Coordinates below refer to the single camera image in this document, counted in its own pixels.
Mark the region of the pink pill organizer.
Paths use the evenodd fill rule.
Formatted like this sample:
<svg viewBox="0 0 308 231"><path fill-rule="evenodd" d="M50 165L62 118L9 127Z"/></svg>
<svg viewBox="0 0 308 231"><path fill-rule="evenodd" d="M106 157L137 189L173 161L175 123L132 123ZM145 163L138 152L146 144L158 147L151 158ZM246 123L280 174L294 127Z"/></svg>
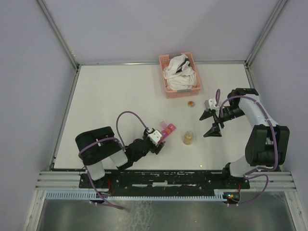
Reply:
<svg viewBox="0 0 308 231"><path fill-rule="evenodd" d="M162 134L160 142L163 142L172 132L176 130L176 126L174 126L172 123L167 125L164 121L162 121L160 126L162 127L162 130L160 131Z"/></svg>

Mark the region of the glass pill bottle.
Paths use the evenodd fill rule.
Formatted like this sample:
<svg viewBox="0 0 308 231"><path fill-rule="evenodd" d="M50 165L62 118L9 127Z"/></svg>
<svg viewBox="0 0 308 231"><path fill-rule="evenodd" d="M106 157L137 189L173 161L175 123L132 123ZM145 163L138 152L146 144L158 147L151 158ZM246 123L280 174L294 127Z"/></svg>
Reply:
<svg viewBox="0 0 308 231"><path fill-rule="evenodd" d="M184 144L186 144L186 145L192 144L193 139L194 139L194 134L191 130L188 130L184 133L184 136L183 136L183 143Z"/></svg>

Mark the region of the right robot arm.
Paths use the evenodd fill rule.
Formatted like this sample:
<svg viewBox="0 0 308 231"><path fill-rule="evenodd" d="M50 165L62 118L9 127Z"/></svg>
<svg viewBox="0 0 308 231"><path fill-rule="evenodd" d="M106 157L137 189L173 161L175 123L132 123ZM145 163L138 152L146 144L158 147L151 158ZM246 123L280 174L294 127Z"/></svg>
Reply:
<svg viewBox="0 0 308 231"><path fill-rule="evenodd" d="M279 125L266 111L256 89L236 88L225 101L220 100L220 90L213 99L205 101L200 120L214 119L204 137L221 137L221 129L227 121L245 116L252 127L244 155L227 163L222 170L221 184L232 188L238 178L257 171L275 171L285 162L290 130Z"/></svg>

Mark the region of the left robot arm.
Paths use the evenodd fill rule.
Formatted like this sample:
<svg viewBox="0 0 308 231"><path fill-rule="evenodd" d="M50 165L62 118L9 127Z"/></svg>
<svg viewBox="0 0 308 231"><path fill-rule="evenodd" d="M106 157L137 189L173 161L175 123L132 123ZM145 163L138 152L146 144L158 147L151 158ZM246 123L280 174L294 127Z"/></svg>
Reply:
<svg viewBox="0 0 308 231"><path fill-rule="evenodd" d="M90 183L100 188L106 184L104 159L110 158L117 169L125 170L149 152L159 154L165 144L163 138L163 133L156 129L145 130L141 139L123 145L111 127L104 127L79 134L75 142L78 157L90 174Z"/></svg>

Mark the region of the white cloth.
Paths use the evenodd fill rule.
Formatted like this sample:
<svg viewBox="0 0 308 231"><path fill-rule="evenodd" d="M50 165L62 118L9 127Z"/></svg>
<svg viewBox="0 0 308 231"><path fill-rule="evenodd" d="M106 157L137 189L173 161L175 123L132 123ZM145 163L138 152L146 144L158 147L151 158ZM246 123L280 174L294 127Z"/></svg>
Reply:
<svg viewBox="0 0 308 231"><path fill-rule="evenodd" d="M190 90L197 86L196 72L190 66L186 54L172 58L163 69L163 77L167 82L167 90Z"/></svg>

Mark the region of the pink plastic basket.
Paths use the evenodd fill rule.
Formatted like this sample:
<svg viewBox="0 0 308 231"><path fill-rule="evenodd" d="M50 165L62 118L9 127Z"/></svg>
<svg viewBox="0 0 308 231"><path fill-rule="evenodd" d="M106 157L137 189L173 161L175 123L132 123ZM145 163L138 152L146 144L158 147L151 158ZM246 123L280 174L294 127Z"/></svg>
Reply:
<svg viewBox="0 0 308 231"><path fill-rule="evenodd" d="M164 82L164 86L165 86L166 97L169 98L169 99L194 96L194 95L197 95L202 88L201 80L200 80L200 77L199 77L199 74L198 74L198 71L197 71L197 68L196 68L192 54L190 52L183 52L183 53L181 53L181 55L182 54L186 54L188 56L189 61L191 62L190 66L196 72L197 86L195 88L190 89L190 90L178 90L178 91L167 90L167 82L165 81L165 79L163 77L163 69L168 66L168 64L169 64L169 62L172 58L170 58L170 56L168 54L161 55L159 57L159 62L160 62L160 66L161 66L161 72L162 72L163 82Z"/></svg>

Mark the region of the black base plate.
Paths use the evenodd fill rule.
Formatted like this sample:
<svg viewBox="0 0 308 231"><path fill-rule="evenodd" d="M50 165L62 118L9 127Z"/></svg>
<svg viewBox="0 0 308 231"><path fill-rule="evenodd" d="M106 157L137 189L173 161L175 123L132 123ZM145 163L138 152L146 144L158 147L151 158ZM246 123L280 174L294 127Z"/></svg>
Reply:
<svg viewBox="0 0 308 231"><path fill-rule="evenodd" d="M221 170L107 170L93 183L112 196L213 196L214 190L250 189L248 180Z"/></svg>

